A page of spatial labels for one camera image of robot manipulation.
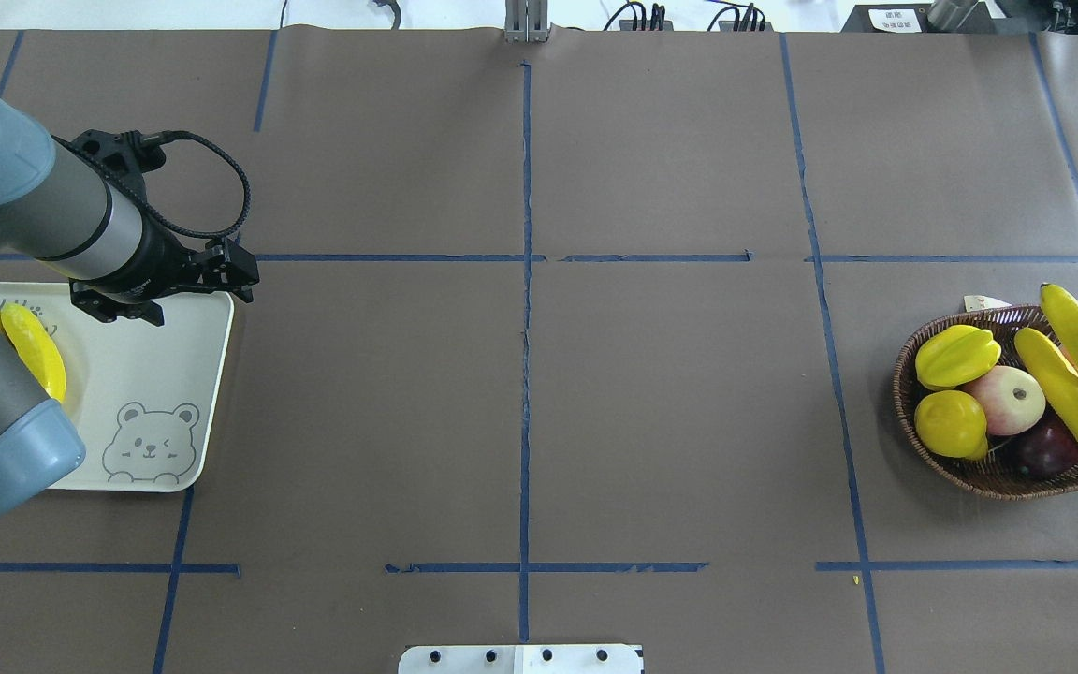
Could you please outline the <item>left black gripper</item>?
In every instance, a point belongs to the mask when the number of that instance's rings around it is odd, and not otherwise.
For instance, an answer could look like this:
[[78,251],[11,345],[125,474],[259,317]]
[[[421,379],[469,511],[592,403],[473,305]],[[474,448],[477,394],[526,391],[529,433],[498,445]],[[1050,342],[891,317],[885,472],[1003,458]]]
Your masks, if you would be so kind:
[[69,281],[69,298],[73,307],[99,324],[123,318],[163,326],[166,320],[158,299],[229,291],[252,303],[258,281],[255,256],[239,242],[217,236],[194,252],[171,231],[146,225],[137,251],[122,269],[98,280]]

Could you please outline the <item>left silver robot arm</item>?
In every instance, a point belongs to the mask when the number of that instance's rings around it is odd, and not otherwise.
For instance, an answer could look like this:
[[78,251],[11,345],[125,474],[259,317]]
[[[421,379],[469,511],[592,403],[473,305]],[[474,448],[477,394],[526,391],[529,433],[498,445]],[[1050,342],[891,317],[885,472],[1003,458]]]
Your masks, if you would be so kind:
[[174,226],[146,196],[171,129],[65,141],[0,98],[0,517],[47,490],[176,493],[204,470],[239,226]]

